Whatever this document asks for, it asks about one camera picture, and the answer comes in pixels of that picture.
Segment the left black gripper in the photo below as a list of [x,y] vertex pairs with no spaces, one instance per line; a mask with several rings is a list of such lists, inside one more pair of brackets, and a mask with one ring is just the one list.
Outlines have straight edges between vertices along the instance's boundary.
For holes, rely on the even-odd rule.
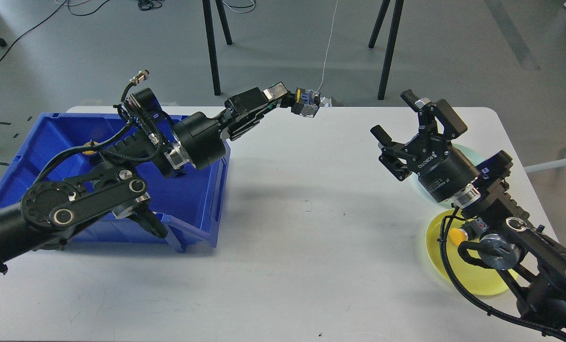
[[225,100],[225,111],[215,117],[198,111],[175,123],[172,131],[190,164],[200,171],[222,158],[229,158],[230,147],[224,140],[235,141],[257,126],[272,105],[292,106],[295,93],[282,82],[264,90],[253,87]]

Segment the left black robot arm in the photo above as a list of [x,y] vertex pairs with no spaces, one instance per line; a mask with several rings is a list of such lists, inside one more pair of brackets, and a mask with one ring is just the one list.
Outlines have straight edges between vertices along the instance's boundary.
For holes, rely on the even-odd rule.
[[109,212],[165,238],[167,231],[149,208],[148,184],[137,165],[152,162],[166,178],[185,164],[201,170],[225,155],[227,139],[240,138],[276,107],[301,112],[301,90],[289,91],[278,82],[231,96],[213,118],[196,112],[174,123],[150,89],[129,93],[148,75],[141,71],[134,76],[114,106],[124,121],[121,130],[103,142],[58,153],[19,202],[0,209],[2,274],[12,258],[62,247]]

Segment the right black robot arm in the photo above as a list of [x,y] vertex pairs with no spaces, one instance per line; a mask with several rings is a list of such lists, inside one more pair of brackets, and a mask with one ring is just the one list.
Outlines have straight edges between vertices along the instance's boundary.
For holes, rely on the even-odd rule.
[[[380,162],[403,181],[412,173],[437,203],[455,208],[444,216],[439,236],[442,263],[456,289],[472,304],[513,324],[566,341],[566,248],[535,227],[529,213],[508,193],[512,158],[504,150],[474,165],[452,140],[467,126],[444,99],[431,102],[413,91],[401,98],[418,115],[418,134],[402,144],[377,125],[371,129],[381,149]],[[517,298],[519,317],[511,316],[468,292],[454,274],[446,241],[461,213],[463,234],[457,253],[472,265],[496,270]]]

